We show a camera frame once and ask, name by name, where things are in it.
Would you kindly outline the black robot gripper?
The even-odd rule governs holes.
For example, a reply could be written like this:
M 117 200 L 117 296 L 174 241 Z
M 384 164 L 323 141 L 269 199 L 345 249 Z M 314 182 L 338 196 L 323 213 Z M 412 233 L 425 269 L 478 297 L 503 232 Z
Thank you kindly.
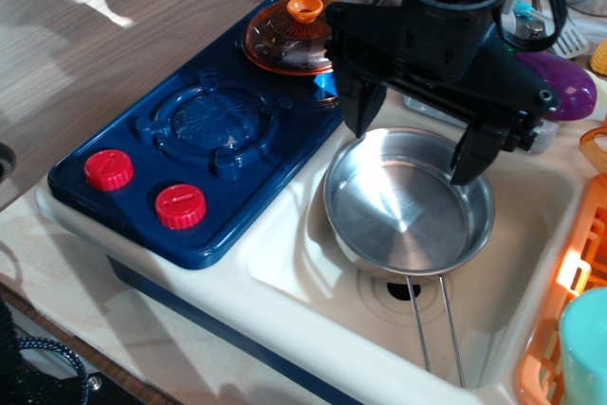
M 501 150 L 528 150 L 558 97 L 520 63 L 506 0 L 402 0 L 397 6 L 338 2 L 326 10 L 343 120 L 361 138 L 393 88 L 466 126 L 451 184 L 468 185 Z M 559 30 L 555 28 L 552 40 Z

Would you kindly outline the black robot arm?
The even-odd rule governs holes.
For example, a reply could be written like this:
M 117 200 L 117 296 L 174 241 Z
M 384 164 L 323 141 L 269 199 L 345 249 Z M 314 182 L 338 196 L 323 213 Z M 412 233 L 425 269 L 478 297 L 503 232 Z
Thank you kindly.
M 556 29 L 566 0 L 548 0 Z M 523 39 L 502 26 L 506 0 L 402 0 L 396 7 L 335 3 L 325 14 L 326 55 L 348 128 L 363 135 L 388 89 L 464 122 L 451 181 L 470 183 L 503 151 L 528 149 L 558 95 L 515 57 L 551 47 L 554 36 Z

